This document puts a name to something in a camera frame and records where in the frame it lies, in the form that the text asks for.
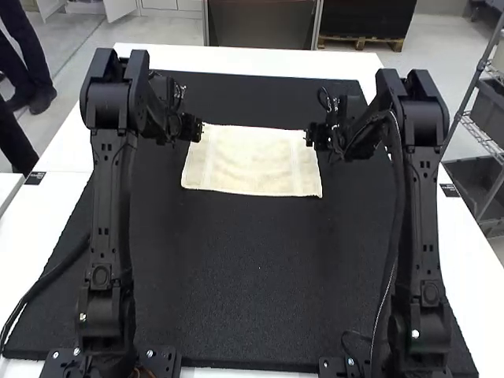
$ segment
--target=white towel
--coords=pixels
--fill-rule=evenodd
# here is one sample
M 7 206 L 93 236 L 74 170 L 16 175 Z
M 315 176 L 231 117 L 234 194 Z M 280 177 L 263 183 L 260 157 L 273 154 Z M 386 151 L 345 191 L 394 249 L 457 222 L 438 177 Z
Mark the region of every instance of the white towel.
M 317 154 L 302 130 L 203 125 L 182 172 L 187 189 L 240 195 L 322 197 Z

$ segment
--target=gray floor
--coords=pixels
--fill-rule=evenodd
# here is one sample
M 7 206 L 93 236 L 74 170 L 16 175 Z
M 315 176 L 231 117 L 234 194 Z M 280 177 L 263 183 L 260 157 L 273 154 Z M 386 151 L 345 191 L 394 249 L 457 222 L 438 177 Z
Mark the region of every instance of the gray floor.
M 17 114 L 20 124 L 39 153 L 42 153 L 75 105 L 81 83 L 97 47 L 115 42 L 202 45 L 202 22 L 167 17 L 125 17 L 103 22 L 103 16 L 55 14 L 44 24 L 37 13 L 29 13 L 46 51 L 58 97 L 44 114 L 33 117 Z M 392 52 L 383 44 L 366 44 L 366 52 L 376 52 L 385 67 L 405 75 L 414 68 L 428 69 L 454 114 L 469 85 L 476 63 L 490 37 L 492 27 L 483 21 L 471 23 L 456 16 L 416 14 L 403 52 Z M 336 43 L 327 50 L 351 50 L 351 44 Z M 0 91 L 9 97 L 12 88 L 2 83 Z M 472 136 L 458 128 L 449 145 L 446 160 L 486 155 Z M 0 157 L 0 172 L 9 163 Z M 504 239 L 493 242 L 504 263 Z

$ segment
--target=label sticker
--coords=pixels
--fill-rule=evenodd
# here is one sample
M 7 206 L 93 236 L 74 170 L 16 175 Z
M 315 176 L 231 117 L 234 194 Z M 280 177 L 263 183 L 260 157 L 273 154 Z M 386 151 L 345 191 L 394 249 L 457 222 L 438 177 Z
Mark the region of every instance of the label sticker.
M 32 172 L 24 181 L 24 185 L 39 185 L 45 175 L 45 172 Z
M 440 187 L 447 197 L 460 197 L 457 188 L 452 183 L 441 183 Z

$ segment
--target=black pants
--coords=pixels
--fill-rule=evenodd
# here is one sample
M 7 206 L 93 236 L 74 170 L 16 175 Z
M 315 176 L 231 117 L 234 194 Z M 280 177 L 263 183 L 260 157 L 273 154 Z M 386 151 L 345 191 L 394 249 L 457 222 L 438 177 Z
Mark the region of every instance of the black pants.
M 19 43 L 23 61 L 9 40 L 0 31 L 0 71 L 3 71 L 16 91 L 31 97 L 38 88 L 52 87 L 46 57 L 20 0 L 0 0 L 0 18 L 9 34 Z
M 0 150 L 19 172 L 29 175 L 39 156 L 0 95 Z

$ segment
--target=person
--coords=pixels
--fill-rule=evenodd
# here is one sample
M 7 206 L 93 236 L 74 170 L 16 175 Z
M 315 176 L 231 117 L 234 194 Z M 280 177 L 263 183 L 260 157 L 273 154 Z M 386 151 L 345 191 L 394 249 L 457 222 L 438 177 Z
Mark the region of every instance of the person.
M 33 149 L 21 126 L 0 94 L 0 150 L 13 166 L 13 170 L 28 177 L 39 155 Z
M 14 96 L 7 101 L 7 106 L 13 112 L 29 106 L 31 114 L 40 114 L 49 108 L 57 92 L 39 38 L 20 0 L 0 0 L 0 18 L 7 32 L 19 44 L 24 58 L 23 63 L 0 31 L 0 71 L 15 88 Z

